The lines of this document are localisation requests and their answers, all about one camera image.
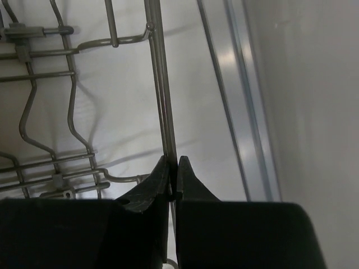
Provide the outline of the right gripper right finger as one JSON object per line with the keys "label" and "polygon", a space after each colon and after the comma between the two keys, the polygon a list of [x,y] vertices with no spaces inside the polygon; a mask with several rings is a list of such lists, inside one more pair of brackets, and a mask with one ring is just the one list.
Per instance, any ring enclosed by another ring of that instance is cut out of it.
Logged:
{"label": "right gripper right finger", "polygon": [[180,268],[325,268],[312,222],[295,203],[221,201],[178,164],[176,251]]}

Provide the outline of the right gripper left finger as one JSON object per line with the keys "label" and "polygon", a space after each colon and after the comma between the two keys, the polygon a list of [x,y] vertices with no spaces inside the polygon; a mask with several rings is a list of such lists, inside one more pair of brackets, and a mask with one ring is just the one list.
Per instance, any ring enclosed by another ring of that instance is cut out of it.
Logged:
{"label": "right gripper left finger", "polygon": [[2,268],[161,268],[169,165],[115,200],[1,201]]}

